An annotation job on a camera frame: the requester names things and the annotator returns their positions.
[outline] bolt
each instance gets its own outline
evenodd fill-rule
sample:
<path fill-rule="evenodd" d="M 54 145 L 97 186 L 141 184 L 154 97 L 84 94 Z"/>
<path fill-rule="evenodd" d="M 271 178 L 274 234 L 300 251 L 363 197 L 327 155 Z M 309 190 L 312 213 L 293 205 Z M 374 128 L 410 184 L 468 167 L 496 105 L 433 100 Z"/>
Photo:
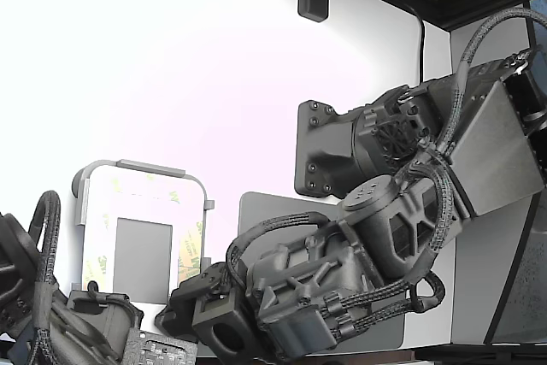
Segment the bolt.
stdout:
<path fill-rule="evenodd" d="M 409 111 L 407 111 L 407 115 L 417 115 L 419 109 L 416 106 L 412 106 Z"/>

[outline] braided cable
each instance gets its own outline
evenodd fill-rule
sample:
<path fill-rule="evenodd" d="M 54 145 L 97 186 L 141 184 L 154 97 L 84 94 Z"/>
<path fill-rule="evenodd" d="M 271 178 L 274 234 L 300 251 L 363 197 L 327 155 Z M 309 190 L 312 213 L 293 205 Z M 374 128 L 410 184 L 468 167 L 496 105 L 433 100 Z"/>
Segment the braided cable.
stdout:
<path fill-rule="evenodd" d="M 463 96 L 465 95 L 465 88 L 468 82 L 469 68 L 477 49 L 479 48 L 486 35 L 501 22 L 513 18 L 527 18 L 531 19 L 541 26 L 547 28 L 547 16 L 542 15 L 535 10 L 525 8 L 511 8 L 505 9 L 499 13 L 496 13 L 489 19 L 487 19 L 479 29 L 475 32 L 473 37 L 468 43 L 468 47 L 464 50 L 462 59 L 456 74 L 454 75 L 454 85 L 452 88 L 452 106 L 450 109 L 450 116 L 447 120 L 443 131 L 440 133 L 437 139 L 438 151 L 445 153 L 450 146 L 450 142 L 454 137 L 460 116 L 462 115 Z"/>

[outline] white wall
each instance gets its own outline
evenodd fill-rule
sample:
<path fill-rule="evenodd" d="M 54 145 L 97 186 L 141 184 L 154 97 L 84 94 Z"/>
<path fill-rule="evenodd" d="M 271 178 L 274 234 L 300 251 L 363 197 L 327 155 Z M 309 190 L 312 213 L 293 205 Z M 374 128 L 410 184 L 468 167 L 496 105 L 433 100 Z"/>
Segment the white wall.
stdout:
<path fill-rule="evenodd" d="M 246 191 L 293 196 L 297 106 L 340 113 L 417 81 L 418 25 L 379 0 L 0 0 L 0 208 L 23 225 L 62 197 L 57 278 L 78 282 L 74 174 L 100 158 L 184 168 L 216 200 L 206 253 L 223 257 Z M 449 34 L 427 25 L 427 78 Z"/>

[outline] circuit board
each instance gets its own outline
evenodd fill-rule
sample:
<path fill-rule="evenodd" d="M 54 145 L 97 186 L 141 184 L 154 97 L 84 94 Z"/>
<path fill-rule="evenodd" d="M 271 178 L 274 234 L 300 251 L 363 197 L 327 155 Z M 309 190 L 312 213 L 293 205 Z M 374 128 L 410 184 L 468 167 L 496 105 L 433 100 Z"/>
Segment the circuit board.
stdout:
<path fill-rule="evenodd" d="M 121 365 L 195 365 L 197 345 L 131 328 Z"/>

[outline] black power cord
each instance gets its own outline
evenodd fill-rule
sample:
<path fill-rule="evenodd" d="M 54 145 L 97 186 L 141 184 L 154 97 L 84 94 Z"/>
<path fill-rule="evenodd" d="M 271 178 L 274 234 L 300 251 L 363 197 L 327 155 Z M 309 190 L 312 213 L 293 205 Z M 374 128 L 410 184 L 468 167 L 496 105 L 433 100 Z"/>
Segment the black power cord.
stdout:
<path fill-rule="evenodd" d="M 404 3 L 403 6 L 414 16 L 416 16 L 416 19 L 418 19 L 418 22 L 420 23 L 420 57 L 418 61 L 418 74 L 420 84 L 422 84 L 424 82 L 424 47 L 426 42 L 426 25 L 416 9 L 406 3 Z"/>

